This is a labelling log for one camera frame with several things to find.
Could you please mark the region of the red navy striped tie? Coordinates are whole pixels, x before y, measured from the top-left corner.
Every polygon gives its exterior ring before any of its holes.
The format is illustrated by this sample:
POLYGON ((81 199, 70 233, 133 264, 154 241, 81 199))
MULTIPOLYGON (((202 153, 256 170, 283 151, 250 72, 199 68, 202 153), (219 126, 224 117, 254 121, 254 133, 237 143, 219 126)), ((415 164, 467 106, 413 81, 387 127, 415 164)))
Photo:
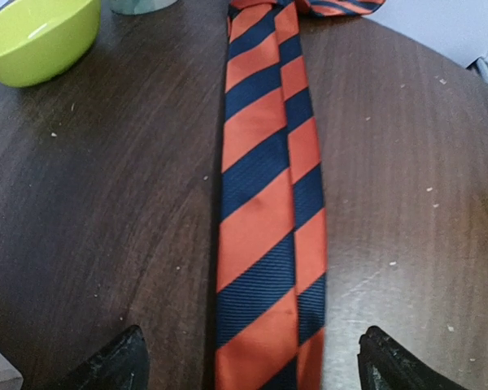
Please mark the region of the red navy striped tie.
POLYGON ((215 386, 318 389, 327 233, 300 14, 378 1, 232 1, 225 76, 215 386))

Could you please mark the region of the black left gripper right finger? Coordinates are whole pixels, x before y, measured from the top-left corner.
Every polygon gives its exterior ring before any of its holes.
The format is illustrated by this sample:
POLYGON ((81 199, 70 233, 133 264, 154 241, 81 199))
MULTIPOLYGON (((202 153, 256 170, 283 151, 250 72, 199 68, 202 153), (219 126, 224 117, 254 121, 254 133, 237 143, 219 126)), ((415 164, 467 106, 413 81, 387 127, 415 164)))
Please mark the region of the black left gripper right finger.
POLYGON ((363 390, 465 390, 424 364, 378 326, 359 338, 358 367, 363 390))

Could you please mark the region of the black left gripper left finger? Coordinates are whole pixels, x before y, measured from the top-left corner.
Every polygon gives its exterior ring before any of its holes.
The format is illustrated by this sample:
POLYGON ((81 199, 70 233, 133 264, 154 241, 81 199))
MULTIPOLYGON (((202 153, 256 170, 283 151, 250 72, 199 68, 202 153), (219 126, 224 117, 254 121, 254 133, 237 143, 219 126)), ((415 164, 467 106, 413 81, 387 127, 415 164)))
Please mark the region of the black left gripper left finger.
POLYGON ((59 389, 147 389, 150 358, 141 328, 132 325, 59 381, 59 389))

